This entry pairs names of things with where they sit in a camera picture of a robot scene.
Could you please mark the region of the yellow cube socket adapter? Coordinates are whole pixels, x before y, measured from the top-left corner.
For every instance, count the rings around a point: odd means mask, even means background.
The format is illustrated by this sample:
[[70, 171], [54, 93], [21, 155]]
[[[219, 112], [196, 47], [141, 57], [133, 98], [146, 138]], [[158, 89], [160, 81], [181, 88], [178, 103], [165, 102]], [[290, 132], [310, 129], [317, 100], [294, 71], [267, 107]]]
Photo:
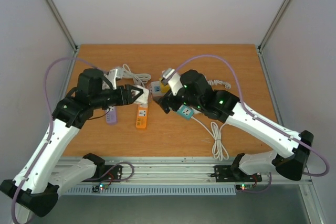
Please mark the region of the yellow cube socket adapter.
[[163, 81], [163, 78], [160, 78], [159, 79], [160, 92], [162, 94], [166, 94], [169, 91], [170, 86], [168, 84], [164, 85], [162, 81]]

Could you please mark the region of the white cube charger back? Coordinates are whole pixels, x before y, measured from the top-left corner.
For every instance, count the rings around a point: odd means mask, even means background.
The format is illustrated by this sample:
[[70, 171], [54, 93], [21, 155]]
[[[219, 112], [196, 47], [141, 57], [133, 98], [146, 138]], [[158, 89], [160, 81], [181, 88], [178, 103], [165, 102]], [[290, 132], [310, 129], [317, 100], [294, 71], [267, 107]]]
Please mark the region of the white cube charger back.
[[135, 85], [137, 89], [132, 90], [132, 97], [137, 97], [137, 99], [134, 101], [135, 104], [138, 105], [147, 105], [148, 104], [148, 99], [149, 99], [149, 90], [147, 88], [144, 88], [140, 85]]

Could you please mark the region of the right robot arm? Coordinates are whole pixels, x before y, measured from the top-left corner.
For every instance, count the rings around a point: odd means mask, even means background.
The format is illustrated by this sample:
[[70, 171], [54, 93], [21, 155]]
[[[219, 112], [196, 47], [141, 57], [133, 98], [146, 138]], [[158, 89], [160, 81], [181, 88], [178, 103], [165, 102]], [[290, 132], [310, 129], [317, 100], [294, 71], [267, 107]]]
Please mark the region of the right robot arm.
[[310, 155], [313, 134], [286, 129], [251, 109], [239, 97], [226, 90], [214, 90], [203, 74], [174, 69], [162, 73], [161, 82], [169, 91], [156, 103], [165, 113], [184, 107], [194, 109], [212, 120], [237, 127], [272, 148], [259, 154], [238, 154], [230, 174], [240, 182], [256, 173], [277, 172], [286, 179], [299, 181]]

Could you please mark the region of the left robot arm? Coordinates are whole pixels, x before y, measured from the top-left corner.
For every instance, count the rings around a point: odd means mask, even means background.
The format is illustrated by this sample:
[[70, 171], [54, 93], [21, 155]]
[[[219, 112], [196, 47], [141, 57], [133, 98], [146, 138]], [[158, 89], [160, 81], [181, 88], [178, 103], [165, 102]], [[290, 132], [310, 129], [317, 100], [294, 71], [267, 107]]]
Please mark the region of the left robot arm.
[[117, 69], [105, 74], [89, 68], [79, 75], [77, 86], [57, 103], [49, 128], [28, 163], [14, 179], [1, 183], [1, 192], [12, 198], [13, 205], [20, 204], [36, 216], [44, 217], [71, 187], [80, 182], [103, 180], [108, 173], [105, 161], [93, 153], [57, 175], [52, 171], [95, 109], [147, 103], [148, 89], [139, 85], [119, 86], [116, 81], [121, 78]]

